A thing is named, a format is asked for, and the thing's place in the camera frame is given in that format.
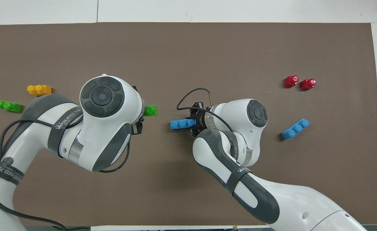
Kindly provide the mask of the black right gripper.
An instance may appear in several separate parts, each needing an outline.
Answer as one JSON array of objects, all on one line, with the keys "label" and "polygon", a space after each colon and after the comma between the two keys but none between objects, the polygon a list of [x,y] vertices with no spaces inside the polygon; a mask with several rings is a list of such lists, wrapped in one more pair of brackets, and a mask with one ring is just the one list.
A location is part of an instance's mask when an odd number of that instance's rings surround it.
[{"label": "black right gripper", "polygon": [[206,110],[204,109],[204,103],[202,101],[195,102],[190,109],[190,118],[195,118],[196,126],[192,127],[190,131],[192,132],[193,137],[197,137],[200,132],[207,129],[205,124]]}]

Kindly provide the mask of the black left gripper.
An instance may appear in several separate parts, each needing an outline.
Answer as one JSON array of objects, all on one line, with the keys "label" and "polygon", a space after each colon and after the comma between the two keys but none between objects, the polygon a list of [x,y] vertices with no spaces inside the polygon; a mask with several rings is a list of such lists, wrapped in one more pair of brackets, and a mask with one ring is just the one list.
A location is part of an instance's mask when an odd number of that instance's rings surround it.
[{"label": "black left gripper", "polygon": [[[135,94],[139,94],[136,85],[133,85]],[[144,117],[140,117],[135,123],[132,124],[132,135],[141,134],[143,131]]]}]

